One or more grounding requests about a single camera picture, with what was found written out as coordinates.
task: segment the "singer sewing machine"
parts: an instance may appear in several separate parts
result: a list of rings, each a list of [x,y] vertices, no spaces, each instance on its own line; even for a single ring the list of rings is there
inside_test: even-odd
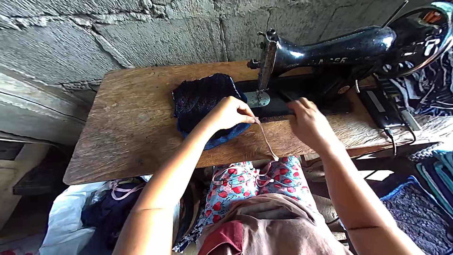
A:
[[[297,45],[275,29],[258,32],[264,37],[261,58],[247,64],[259,69],[258,79],[236,86],[263,121],[284,119],[291,114],[285,102],[302,96],[324,114],[349,112],[344,93],[351,87],[358,90],[359,80],[372,74],[379,78],[412,74],[452,46],[453,4],[433,2],[392,21],[406,3],[382,26],[360,28],[316,44]],[[279,77],[297,67],[312,67],[313,73]]]

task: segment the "striped fabric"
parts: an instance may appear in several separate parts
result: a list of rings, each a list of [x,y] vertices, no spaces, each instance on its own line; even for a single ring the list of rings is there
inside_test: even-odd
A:
[[[453,50],[442,54],[429,66],[411,75],[393,78],[407,109],[414,114],[453,115]]]

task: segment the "blue fabric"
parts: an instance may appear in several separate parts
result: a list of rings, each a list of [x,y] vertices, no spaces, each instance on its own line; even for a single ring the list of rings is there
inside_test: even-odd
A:
[[[453,152],[449,144],[433,151],[433,157],[417,164],[417,170],[426,180],[435,198],[453,216]]]
[[[432,158],[424,160],[422,163],[417,164],[417,169],[427,181],[439,203],[444,206],[450,215],[453,215],[453,207],[451,206],[453,205],[453,195],[434,169],[435,162],[436,160]]]
[[[200,80],[184,81],[172,93],[174,116],[178,118],[177,129],[184,139],[222,98],[233,96],[247,102],[245,94],[236,89],[232,78],[226,74],[213,74]],[[232,128],[217,131],[206,143],[204,150],[228,142],[249,127],[250,124],[239,123]]]
[[[428,255],[448,255],[453,219],[413,176],[381,197],[398,227]]]

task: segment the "gray wall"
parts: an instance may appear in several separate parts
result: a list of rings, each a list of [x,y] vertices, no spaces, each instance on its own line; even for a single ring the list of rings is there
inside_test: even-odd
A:
[[[113,69],[256,58],[258,30],[314,43],[382,24],[402,1],[0,0],[0,65],[89,105]]]

